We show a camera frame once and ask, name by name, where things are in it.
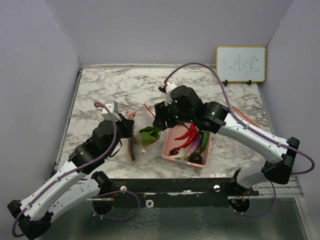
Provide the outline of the clear orange-zip bag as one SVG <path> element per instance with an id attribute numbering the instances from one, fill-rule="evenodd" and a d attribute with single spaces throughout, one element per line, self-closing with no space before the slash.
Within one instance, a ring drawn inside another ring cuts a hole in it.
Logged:
<path id="1" fill-rule="evenodd" d="M 232 106 L 232 110 L 233 112 L 241 119 L 246 121 L 247 123 L 249 123 L 250 125 L 253 125 L 255 127 L 259 127 L 258 125 L 256 125 L 249 117 L 247 117 L 243 112 L 241 112 L 238 108 L 236 108 L 235 106 Z"/>
<path id="2" fill-rule="evenodd" d="M 156 141 L 147 147 L 143 146 L 139 131 L 148 126 L 153 127 L 155 114 L 150 110 L 150 108 L 146 104 L 143 104 L 141 107 L 137 109 L 130 110 L 128 112 L 127 118 L 129 120 L 134 120 L 134 127 L 133 127 L 134 144 L 136 144 L 137 149 L 142 154 L 144 154 L 147 148 L 153 145 Z"/>

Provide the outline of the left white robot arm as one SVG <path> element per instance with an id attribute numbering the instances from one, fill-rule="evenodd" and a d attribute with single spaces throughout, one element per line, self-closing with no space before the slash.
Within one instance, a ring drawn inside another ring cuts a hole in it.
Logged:
<path id="1" fill-rule="evenodd" d="M 114 155 L 122 139 L 132 137 L 133 127 L 134 121 L 121 114 L 104 119 L 43 186 L 23 200 L 12 200 L 7 208 L 14 217 L 13 236 L 35 240 L 74 205 L 111 193 L 113 182 L 97 168 Z"/>

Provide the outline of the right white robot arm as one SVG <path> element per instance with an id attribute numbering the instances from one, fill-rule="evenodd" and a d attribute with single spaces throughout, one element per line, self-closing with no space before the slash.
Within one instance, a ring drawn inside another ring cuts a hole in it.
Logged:
<path id="1" fill-rule="evenodd" d="M 240 196 L 253 185 L 271 181 L 286 185 L 292 174 L 299 140 L 277 137 L 240 119 L 228 107 L 216 102 L 203 102 L 185 85 L 167 86 L 165 100 L 155 104 L 153 126 L 162 131 L 178 124 L 191 123 L 199 130 L 231 138 L 265 158 L 265 162 L 238 169 L 229 189 Z"/>

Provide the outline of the green leaf vegetable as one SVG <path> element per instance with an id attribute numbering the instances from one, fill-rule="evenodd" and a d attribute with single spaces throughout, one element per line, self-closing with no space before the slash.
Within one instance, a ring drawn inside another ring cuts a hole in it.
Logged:
<path id="1" fill-rule="evenodd" d="M 147 126 L 139 131 L 141 143 L 147 147 L 156 142 L 161 135 L 161 130 L 158 127 Z"/>

